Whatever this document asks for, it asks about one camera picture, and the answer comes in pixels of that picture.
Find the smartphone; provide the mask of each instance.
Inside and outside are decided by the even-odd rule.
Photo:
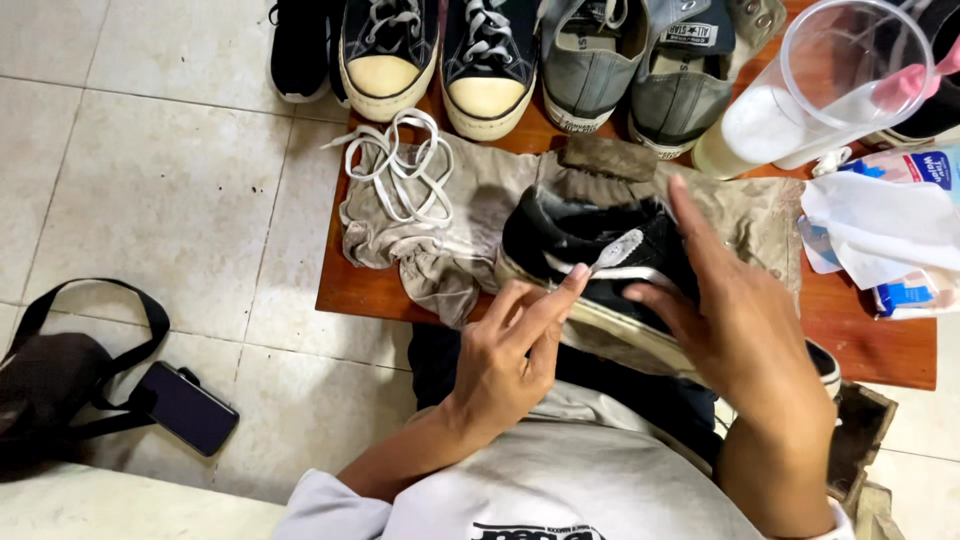
[[[237,411],[164,362],[154,362],[130,395],[146,412],[197,452],[220,450],[240,420]]]

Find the plastic cup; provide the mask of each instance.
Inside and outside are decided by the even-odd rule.
[[[881,82],[888,89],[904,68],[919,73],[917,87],[878,99]],[[901,9],[882,0],[818,2],[790,24],[773,61],[697,141],[693,165],[726,180],[896,125],[923,103],[933,68],[929,41]]]

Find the white stripe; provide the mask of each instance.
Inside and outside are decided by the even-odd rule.
[[[546,263],[557,272],[569,274],[573,264],[560,260],[555,256],[543,252]],[[680,288],[663,275],[660,270],[649,266],[624,266],[622,268],[601,268],[590,275],[592,280],[646,280],[650,283],[681,293]]]

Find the hand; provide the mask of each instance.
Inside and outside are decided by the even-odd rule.
[[[755,428],[778,440],[804,427],[818,442],[829,438],[836,411],[806,354],[792,297],[724,247],[683,178],[671,177],[669,192],[697,273],[700,308],[649,283],[632,284],[623,295],[663,319],[706,382]]]
[[[553,387],[561,327],[588,279],[581,263],[550,293],[507,282],[484,318],[467,326],[453,392],[440,405],[457,430],[489,442],[543,399]]]

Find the wooden table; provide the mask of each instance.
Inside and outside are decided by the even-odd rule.
[[[788,1],[787,23],[780,35],[773,39],[751,62],[740,71],[733,90],[736,98],[763,67],[776,55],[780,38],[789,21],[811,2]],[[453,132],[444,112],[439,79],[434,78],[427,95],[418,103],[418,108],[429,112],[437,119],[441,129]],[[624,110],[621,103],[611,121],[596,132],[600,136],[629,140]],[[353,113],[349,128],[361,123],[370,123]],[[401,130],[401,139],[413,141],[416,135],[411,130]],[[503,138],[483,143],[517,154],[538,154],[564,146],[565,134],[557,130],[547,119],[543,109],[540,88],[523,114],[516,128]],[[678,161],[689,166],[688,155]],[[751,177],[790,176],[810,178],[811,165],[781,171],[773,165],[765,165],[747,175]],[[341,251],[343,235],[339,213],[347,196],[349,177],[340,169],[334,196],[330,229],[326,239],[324,270],[320,279],[316,309],[351,315],[363,315],[383,319],[439,324],[437,316],[414,304],[400,284],[396,268],[373,270],[356,268]],[[800,293],[802,322],[806,334],[833,352],[840,361],[844,379],[882,382],[911,388],[933,390],[937,380],[936,321],[918,319],[913,321],[875,321],[871,294],[858,291],[845,272],[820,275],[810,268],[804,257],[803,288]],[[486,312],[492,296],[481,294],[476,309],[470,318],[478,319]]]

